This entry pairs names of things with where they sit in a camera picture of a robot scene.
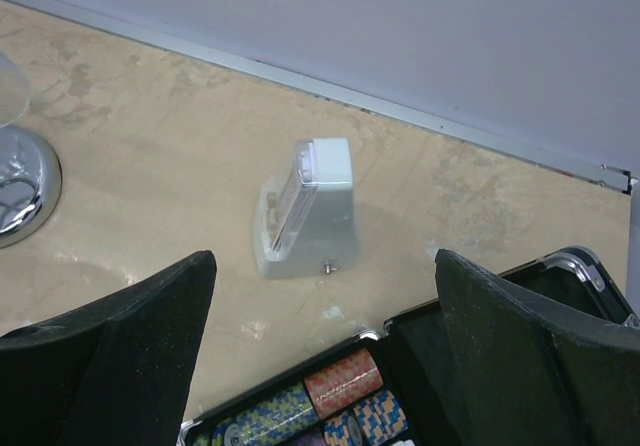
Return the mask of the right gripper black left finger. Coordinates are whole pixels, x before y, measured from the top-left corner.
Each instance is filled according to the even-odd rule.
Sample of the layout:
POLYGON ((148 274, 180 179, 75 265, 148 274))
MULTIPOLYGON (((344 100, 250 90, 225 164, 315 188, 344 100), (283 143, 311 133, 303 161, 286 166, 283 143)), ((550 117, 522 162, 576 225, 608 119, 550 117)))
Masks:
POLYGON ((198 251, 2 335, 2 444, 175 444, 215 278, 214 255, 198 251))

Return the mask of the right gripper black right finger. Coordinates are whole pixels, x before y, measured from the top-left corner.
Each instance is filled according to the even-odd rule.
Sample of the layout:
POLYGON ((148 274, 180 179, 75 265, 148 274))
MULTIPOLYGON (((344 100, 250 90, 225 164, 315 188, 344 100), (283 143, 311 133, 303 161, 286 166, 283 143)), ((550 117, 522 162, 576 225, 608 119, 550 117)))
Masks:
POLYGON ((637 315, 589 314, 445 249, 435 279, 478 444, 638 444, 637 315))

